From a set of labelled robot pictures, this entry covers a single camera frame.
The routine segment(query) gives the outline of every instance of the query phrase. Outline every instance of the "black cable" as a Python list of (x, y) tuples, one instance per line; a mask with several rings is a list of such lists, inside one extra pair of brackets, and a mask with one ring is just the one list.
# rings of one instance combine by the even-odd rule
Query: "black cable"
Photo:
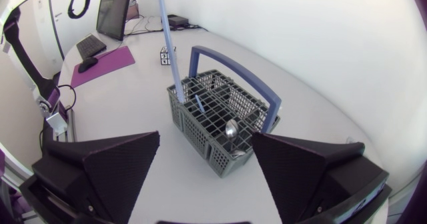
[(148, 19), (147, 19), (147, 23), (145, 24), (145, 26), (144, 26), (144, 29), (145, 30), (147, 30), (147, 31), (151, 31), (151, 30), (149, 30), (149, 29), (147, 29), (147, 25), (149, 24), (149, 19), (150, 18), (152, 18), (153, 16), (151, 16), (151, 17), (148, 17)]
[(83, 10), (81, 11), (80, 14), (76, 15), (74, 14), (74, 10), (73, 10), (73, 4), (74, 4), (74, 0), (71, 0), (69, 6), (68, 6), (68, 16), (71, 19), (78, 19), (82, 16), (85, 15), (86, 11), (89, 9), (89, 4), (91, 3), (91, 0), (85, 0), (85, 7), (83, 8)]
[(49, 127), (49, 125), (46, 125), (46, 127), (44, 127), (39, 134), (39, 145), (40, 145), (40, 151), (43, 154), (43, 142), (41, 140), (41, 135), (43, 134), (44, 131), (46, 131), (46, 129)]
[(74, 102), (73, 102), (73, 104), (70, 106), (70, 107), (68, 107), (66, 110), (65, 110), (65, 112), (67, 112), (68, 110), (70, 110), (71, 108), (73, 108), (74, 107), (74, 105), (75, 105), (75, 102), (77, 101), (77, 95), (75, 94), (75, 90), (74, 90), (74, 88), (72, 87), (72, 86), (70, 86), (70, 85), (60, 85), (60, 86), (58, 86), (58, 88), (61, 88), (61, 87), (69, 87), (73, 92), (74, 92)]
[[(152, 17), (153, 16), (148, 17), (147, 23), (144, 26), (145, 30), (133, 31), (133, 30), (135, 30), (136, 26), (139, 24), (139, 23), (137, 23), (137, 25), (135, 25), (133, 27), (132, 31), (130, 33), (126, 34), (125, 36), (129, 36), (129, 35), (141, 35), (141, 34), (146, 34), (146, 33), (163, 31), (163, 28), (159, 29), (159, 30), (150, 30), (150, 29), (147, 28), (148, 24), (150, 24), (149, 20)], [(183, 27), (169, 27), (169, 28), (170, 28), (171, 31), (183, 31), (183, 30), (187, 30), (187, 29), (203, 29), (205, 31), (208, 31), (204, 27), (201, 27), (199, 25), (192, 25), (192, 24), (187, 24), (187, 25), (184, 25)]]
[(392, 217), (392, 216), (401, 215), (401, 214), (403, 214), (403, 213), (397, 213), (397, 214), (393, 214), (393, 215), (388, 215), (387, 217)]

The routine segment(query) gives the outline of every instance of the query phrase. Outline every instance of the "blue stick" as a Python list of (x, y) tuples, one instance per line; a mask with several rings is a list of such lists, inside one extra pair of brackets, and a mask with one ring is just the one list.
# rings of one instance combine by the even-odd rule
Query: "blue stick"
[(199, 104), (200, 111), (202, 113), (205, 113), (205, 109), (203, 108), (203, 105), (201, 104), (201, 101), (200, 101), (199, 96), (197, 94), (195, 95), (195, 99), (197, 100), (197, 103)]
[(173, 51), (172, 39), (171, 39), (171, 31), (169, 29), (169, 20), (167, 19), (165, 0), (159, 0), (160, 3), (160, 12), (161, 12), (161, 20), (163, 25), (163, 32), (165, 33), (166, 47), (167, 52), (170, 54), (169, 58), (171, 59), (171, 68), (173, 80), (175, 82), (176, 93), (178, 96), (178, 100), (180, 103), (184, 102), (184, 92), (181, 86), (181, 78), (179, 78), (178, 66), (176, 63), (175, 52)]

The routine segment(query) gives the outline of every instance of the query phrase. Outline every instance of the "metal spoon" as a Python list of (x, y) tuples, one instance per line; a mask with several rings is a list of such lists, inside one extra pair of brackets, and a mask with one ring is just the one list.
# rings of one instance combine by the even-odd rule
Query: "metal spoon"
[(240, 157), (240, 156), (242, 156), (242, 155), (245, 155), (246, 154), (246, 152), (245, 151), (242, 151), (242, 150), (240, 150), (240, 149), (236, 149), (236, 150), (234, 150), (233, 152), (232, 152), (232, 157), (233, 158), (238, 158), (238, 157)]
[(234, 119), (231, 119), (226, 124), (226, 136), (233, 143), (239, 135), (239, 125)]

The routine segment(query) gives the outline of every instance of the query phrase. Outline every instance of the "computer monitor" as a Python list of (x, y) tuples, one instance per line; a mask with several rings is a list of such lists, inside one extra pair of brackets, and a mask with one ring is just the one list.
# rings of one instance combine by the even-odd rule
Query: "computer monitor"
[(46, 223), (127, 223), (158, 147), (158, 132), (48, 141), (19, 188)]
[(96, 30), (123, 41), (129, 0), (101, 0)]
[(363, 143), (255, 133), (252, 145), (283, 223), (364, 223), (391, 192)]

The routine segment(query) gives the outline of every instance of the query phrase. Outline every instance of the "white table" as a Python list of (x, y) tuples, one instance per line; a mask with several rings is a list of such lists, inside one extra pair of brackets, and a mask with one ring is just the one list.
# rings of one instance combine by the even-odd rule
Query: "white table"
[[(127, 32), (136, 22), (128, 23)], [(145, 20), (135, 30), (143, 29), (144, 25)], [(159, 18), (151, 18), (148, 27), (160, 28)], [(120, 44), (104, 35), (94, 35), (107, 44), (108, 50)], [(283, 69), (201, 29), (174, 31), (172, 38), (182, 79), (188, 75), (191, 47), (203, 45), (219, 51), (255, 73), (282, 98), (278, 113), (282, 120), (272, 134), (329, 143), (345, 143), (350, 136), (364, 142), (365, 156), (381, 166), (370, 140), (351, 119)], [(77, 87), (73, 109), (78, 141), (155, 130), (160, 133), (160, 148), (129, 222), (281, 223), (255, 155), (243, 167), (220, 179), (173, 124), (166, 91), (173, 85), (171, 68), (160, 65), (159, 52), (165, 45), (163, 33), (129, 36), (124, 45), (130, 48), (136, 64)], [(74, 66), (80, 62), (74, 47), (65, 58), (59, 84), (70, 84)], [(227, 67), (201, 55), (198, 71), (210, 69), (221, 71), (261, 97)], [(63, 91), (61, 100), (69, 105), (73, 95)], [(386, 222), (387, 206), (388, 202), (377, 212), (373, 223)]]

